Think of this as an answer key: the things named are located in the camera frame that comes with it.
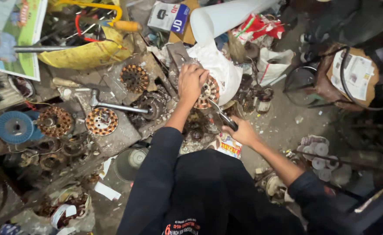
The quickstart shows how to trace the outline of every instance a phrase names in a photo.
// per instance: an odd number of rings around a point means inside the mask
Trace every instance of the black sweatshirt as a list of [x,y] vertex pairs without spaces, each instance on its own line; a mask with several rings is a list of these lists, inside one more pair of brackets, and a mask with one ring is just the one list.
[[[209,149],[178,157],[182,141],[175,128],[154,135],[118,235],[305,233],[296,216],[257,192],[240,160]],[[353,234],[315,175],[302,174],[289,194],[309,221],[309,234]]]

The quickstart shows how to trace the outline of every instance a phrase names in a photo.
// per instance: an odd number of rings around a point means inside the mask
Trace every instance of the red plastic bag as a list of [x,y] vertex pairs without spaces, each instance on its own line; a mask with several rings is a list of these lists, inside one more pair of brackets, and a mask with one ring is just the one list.
[[283,32],[284,28],[280,20],[269,20],[263,15],[255,14],[251,14],[244,23],[232,30],[234,36],[243,44],[247,41],[254,41],[265,34],[281,39]]

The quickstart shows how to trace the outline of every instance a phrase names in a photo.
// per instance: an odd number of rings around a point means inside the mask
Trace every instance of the red wire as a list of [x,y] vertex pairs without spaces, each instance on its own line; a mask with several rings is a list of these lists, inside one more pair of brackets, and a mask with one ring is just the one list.
[[85,36],[83,36],[83,35],[81,34],[81,29],[80,29],[80,25],[79,25],[80,17],[81,17],[81,15],[76,15],[76,16],[75,16],[75,28],[77,29],[77,34],[78,34],[78,36],[79,36],[79,37],[82,37],[84,40],[89,41],[89,42],[100,42],[100,40],[95,40],[95,39],[86,38]]

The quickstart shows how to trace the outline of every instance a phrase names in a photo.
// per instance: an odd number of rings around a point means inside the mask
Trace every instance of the hand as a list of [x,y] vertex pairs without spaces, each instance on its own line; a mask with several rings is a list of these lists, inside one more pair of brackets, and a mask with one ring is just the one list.
[[231,118],[237,123],[238,131],[233,131],[229,126],[222,126],[223,131],[243,145],[252,147],[254,143],[260,142],[249,121],[242,120],[237,116],[231,116]]
[[199,68],[197,64],[184,64],[178,76],[178,95],[182,103],[193,107],[200,97],[201,89],[206,82],[209,70]]

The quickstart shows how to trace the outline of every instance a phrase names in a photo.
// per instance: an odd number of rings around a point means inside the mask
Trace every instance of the cardboard box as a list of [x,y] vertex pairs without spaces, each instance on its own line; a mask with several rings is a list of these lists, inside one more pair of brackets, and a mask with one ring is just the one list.
[[156,1],[148,20],[148,26],[183,34],[190,8],[185,4]]
[[[185,0],[182,2],[182,4],[186,4],[190,8],[190,13],[196,8],[199,8],[199,3],[197,0]],[[179,41],[183,41],[187,44],[194,45],[196,40],[194,39],[193,32],[192,32],[192,27],[190,26],[190,18],[188,17],[186,24],[184,26],[184,33],[179,34],[179,33],[170,33],[170,38],[168,39],[169,42],[176,43]]]

